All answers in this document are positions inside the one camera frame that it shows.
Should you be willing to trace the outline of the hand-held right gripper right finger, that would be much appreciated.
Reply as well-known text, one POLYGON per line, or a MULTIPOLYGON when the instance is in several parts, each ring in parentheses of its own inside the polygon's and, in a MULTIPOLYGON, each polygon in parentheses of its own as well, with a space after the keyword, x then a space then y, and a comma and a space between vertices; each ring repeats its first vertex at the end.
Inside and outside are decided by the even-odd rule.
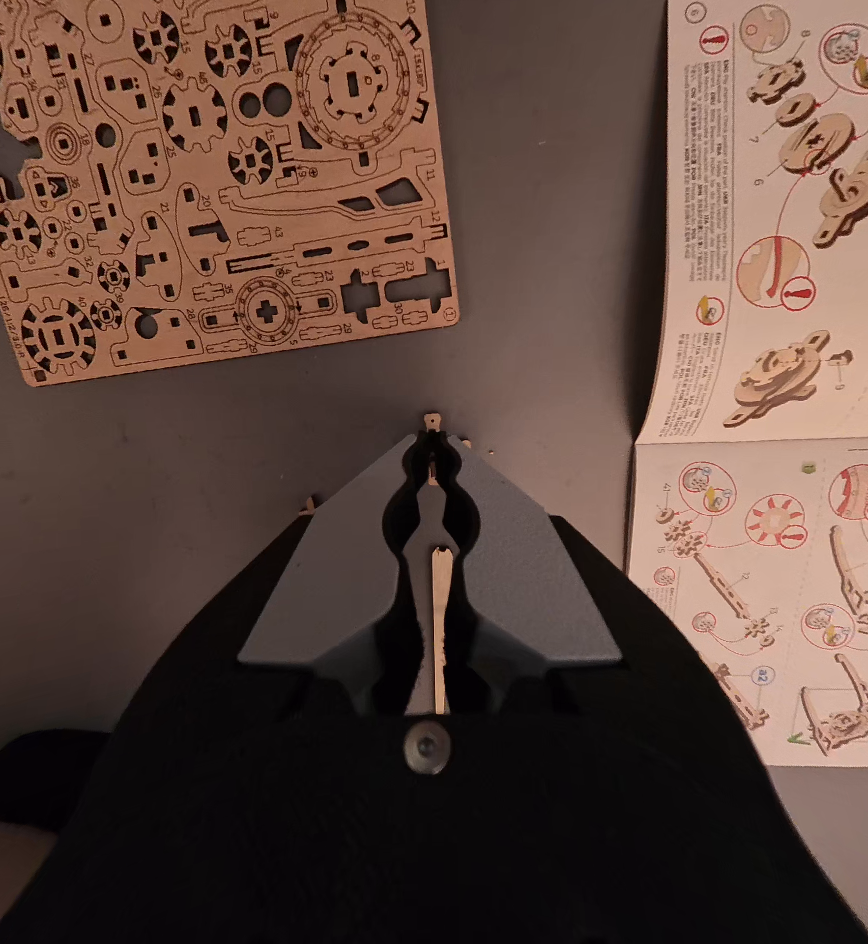
POLYGON ((495 711, 519 680, 622 655, 551 517, 454 435, 440 434, 443 525, 457 546, 444 622, 454 714, 495 711))

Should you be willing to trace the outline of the printed instruction booklet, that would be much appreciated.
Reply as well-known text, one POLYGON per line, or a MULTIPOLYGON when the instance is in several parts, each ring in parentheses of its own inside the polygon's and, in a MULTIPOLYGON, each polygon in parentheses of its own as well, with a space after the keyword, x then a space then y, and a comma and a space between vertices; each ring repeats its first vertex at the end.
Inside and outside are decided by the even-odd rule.
POLYGON ((868 2, 669 2, 629 576, 763 761, 868 767, 868 2))

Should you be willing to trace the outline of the wooden model parts sheet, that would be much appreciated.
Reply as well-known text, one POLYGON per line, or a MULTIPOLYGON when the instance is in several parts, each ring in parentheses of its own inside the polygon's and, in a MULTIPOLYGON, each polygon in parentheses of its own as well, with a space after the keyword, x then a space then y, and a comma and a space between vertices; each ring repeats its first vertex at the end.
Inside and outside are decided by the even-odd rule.
POLYGON ((456 324, 424 2, 0 1, 33 387, 456 324))

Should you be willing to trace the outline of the tapered wooden stick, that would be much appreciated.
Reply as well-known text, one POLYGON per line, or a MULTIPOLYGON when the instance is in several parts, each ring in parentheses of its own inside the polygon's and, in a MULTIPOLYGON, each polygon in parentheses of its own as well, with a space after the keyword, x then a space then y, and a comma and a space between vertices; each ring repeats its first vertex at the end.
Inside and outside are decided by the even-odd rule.
POLYGON ((446 609, 453 574, 453 552, 432 550, 430 561, 430 632, 422 632, 424 652, 405 714, 449 714, 446 680, 446 609))

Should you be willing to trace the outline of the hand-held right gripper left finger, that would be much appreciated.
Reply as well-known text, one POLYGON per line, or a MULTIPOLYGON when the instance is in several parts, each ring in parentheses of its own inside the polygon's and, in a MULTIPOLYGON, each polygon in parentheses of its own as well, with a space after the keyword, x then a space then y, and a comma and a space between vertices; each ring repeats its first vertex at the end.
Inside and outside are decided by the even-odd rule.
POLYGON ((239 652, 246 667, 339 682, 358 712, 430 713, 430 642, 405 547, 421 524, 425 433, 411 433, 310 517, 239 652))

